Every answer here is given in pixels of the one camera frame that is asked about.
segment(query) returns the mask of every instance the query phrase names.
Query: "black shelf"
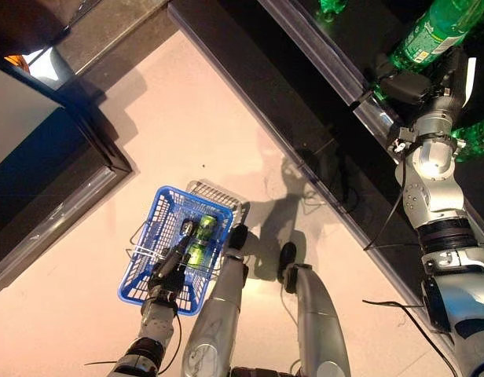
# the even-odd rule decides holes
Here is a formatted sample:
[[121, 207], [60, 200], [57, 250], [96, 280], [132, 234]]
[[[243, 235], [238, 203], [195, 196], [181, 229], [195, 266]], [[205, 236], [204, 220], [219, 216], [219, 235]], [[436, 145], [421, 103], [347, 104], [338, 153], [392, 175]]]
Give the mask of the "black shelf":
[[[11, 93], [28, 86], [25, 98], [56, 106], [0, 162], [2, 290], [130, 174], [131, 167], [104, 132], [108, 120], [87, 98], [79, 98], [78, 107], [18, 68], [0, 64], [0, 69], [10, 88], [13, 83]], [[14, 103], [0, 104], [24, 111]], [[9, 126], [1, 121], [0, 126]]]
[[[174, 0], [169, 14], [366, 244], [398, 196], [394, 162], [308, 57], [257, 1]], [[416, 242], [402, 210], [378, 245], [400, 242]], [[418, 247], [369, 253], [409, 301], [420, 296]]]
[[[428, 0], [348, 2], [343, 12], [328, 23], [321, 16], [318, 0], [258, 1], [348, 105], [368, 89], [376, 54], [391, 51], [432, 3]], [[477, 57], [478, 63], [475, 88], [455, 127], [470, 126], [484, 119], [484, 28], [473, 30], [464, 48], [470, 57]], [[353, 113], [385, 147], [393, 123], [410, 122], [415, 110], [395, 101], [380, 103], [370, 96]], [[467, 198], [471, 220], [484, 224], [484, 158], [457, 164], [456, 179]], [[484, 227], [477, 230], [484, 234]]]

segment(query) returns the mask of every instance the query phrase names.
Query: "green plastic bottle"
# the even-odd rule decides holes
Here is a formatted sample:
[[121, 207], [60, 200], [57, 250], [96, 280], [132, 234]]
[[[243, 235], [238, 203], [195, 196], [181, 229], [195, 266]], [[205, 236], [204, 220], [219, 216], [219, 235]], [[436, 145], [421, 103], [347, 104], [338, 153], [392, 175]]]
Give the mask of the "green plastic bottle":
[[345, 6], [347, 6], [347, 0], [319, 0], [321, 4], [322, 19], [331, 22], [335, 18], [335, 15], [341, 13]]
[[463, 162], [484, 155], [484, 120], [474, 126], [454, 130], [452, 136], [466, 142], [456, 161]]
[[484, 0], [434, 0], [390, 55], [397, 68], [419, 72], [461, 43], [484, 12]]

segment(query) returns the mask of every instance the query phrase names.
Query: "shopping basket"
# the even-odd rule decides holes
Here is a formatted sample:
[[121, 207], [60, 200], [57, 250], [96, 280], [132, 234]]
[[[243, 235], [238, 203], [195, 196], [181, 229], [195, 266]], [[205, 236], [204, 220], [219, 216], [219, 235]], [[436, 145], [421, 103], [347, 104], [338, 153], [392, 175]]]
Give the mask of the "shopping basket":
[[178, 296], [178, 312], [193, 316], [200, 311], [207, 285], [219, 253], [233, 223], [233, 210], [203, 197], [164, 186], [158, 190], [139, 241], [119, 286], [119, 297], [141, 305], [148, 297], [148, 281], [153, 266], [164, 258], [168, 248], [179, 241], [183, 220], [199, 221], [208, 214], [217, 219], [214, 233], [198, 265], [185, 270], [185, 285]]

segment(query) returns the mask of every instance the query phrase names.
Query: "black cable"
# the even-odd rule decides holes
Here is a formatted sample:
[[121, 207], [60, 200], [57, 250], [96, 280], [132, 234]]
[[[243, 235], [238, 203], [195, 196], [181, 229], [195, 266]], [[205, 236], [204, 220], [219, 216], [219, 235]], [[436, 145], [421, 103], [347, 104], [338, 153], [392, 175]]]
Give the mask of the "black cable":
[[86, 363], [84, 365], [97, 365], [97, 364], [115, 364], [118, 361], [94, 361], [93, 363]]
[[449, 360], [446, 358], [445, 354], [441, 352], [441, 350], [432, 342], [432, 339], [429, 338], [429, 336], [426, 334], [426, 332], [422, 329], [422, 327], [419, 325], [418, 322], [416, 322], [415, 317], [409, 312], [407, 309], [408, 307], [414, 307], [414, 306], [404, 306], [400, 304], [399, 302], [396, 301], [385, 301], [385, 302], [373, 302], [373, 301], [368, 301], [368, 300], [362, 300], [364, 303], [369, 304], [369, 305], [378, 305], [378, 306], [392, 306], [392, 307], [398, 307], [400, 309], [403, 309], [406, 315], [409, 317], [410, 320], [412, 320], [413, 324], [418, 328], [420, 331], [420, 334], [423, 335], [423, 337], [429, 342], [429, 344], [432, 346], [434, 351], [445, 361], [446, 365], [448, 365], [448, 368], [453, 373], [454, 377], [458, 377], [457, 371], [455, 371], [455, 368], [453, 367], [452, 363], [449, 362]]
[[418, 243], [390, 243], [388, 245], [380, 245], [380, 246], [370, 246], [370, 247], [365, 247], [363, 250], [371, 250], [371, 249], [387, 249], [388, 247], [401, 247], [401, 246], [418, 246], [420, 245]]
[[301, 360], [298, 359], [298, 360], [295, 360], [291, 366], [289, 367], [289, 374], [292, 375], [292, 369], [295, 367], [295, 365], [297, 365]]
[[[181, 347], [181, 340], [182, 340], [182, 326], [181, 326], [181, 320], [179, 319], [179, 315], [176, 314], [176, 318], [178, 319], [178, 324], [179, 324], [179, 343], [178, 343], [178, 348], [176, 349], [176, 352], [174, 352], [174, 356], [170, 360], [170, 363], [161, 371], [158, 372], [157, 375], [162, 375], [167, 371], [168, 368], [171, 367], [172, 363], [174, 362], [176, 356], [178, 355], [179, 348]], [[94, 361], [93, 363], [88, 363], [84, 365], [96, 365], [96, 364], [114, 364], [117, 361]]]
[[405, 185], [406, 185], [406, 154], [404, 152], [401, 153], [401, 163], [402, 165], [402, 182], [401, 182], [401, 190], [399, 191], [398, 198], [396, 199], [396, 203], [394, 203], [394, 206], [389, 212], [389, 215], [385, 219], [385, 222], [383, 223], [382, 227], [379, 229], [378, 233], [372, 238], [371, 241], [366, 245], [366, 247], [362, 250], [367, 251], [370, 249], [370, 247], [373, 245], [373, 243], [378, 239], [380, 234], [385, 230], [387, 227], [387, 224], [389, 223], [390, 219], [392, 218], [392, 215], [394, 212], [398, 209], [398, 204], [401, 202], [402, 196], [405, 192]]
[[181, 339], [182, 339], [182, 326], [181, 326], [181, 320], [179, 319], [179, 315], [176, 314], [176, 318], [178, 319], [178, 324], [179, 324], [179, 343], [178, 343], [178, 348], [176, 348], [176, 352], [174, 352], [174, 356], [172, 357], [172, 359], [170, 360], [170, 363], [164, 368], [162, 369], [161, 372], [158, 372], [157, 375], [162, 375], [163, 373], [165, 373], [167, 371], [168, 368], [171, 367], [172, 363], [174, 363], [174, 359], [176, 358], [176, 356], [178, 355], [178, 352], [179, 352], [179, 347], [181, 347]]

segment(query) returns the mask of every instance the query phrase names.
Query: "bottle label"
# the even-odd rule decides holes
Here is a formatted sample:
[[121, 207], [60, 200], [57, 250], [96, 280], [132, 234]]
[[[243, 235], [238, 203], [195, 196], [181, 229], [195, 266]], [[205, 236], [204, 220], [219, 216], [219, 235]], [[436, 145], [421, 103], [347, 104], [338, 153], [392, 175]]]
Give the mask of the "bottle label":
[[426, 12], [406, 38], [404, 51], [415, 63], [430, 63], [449, 47], [456, 45], [465, 34], [448, 36], [432, 24], [429, 12]]

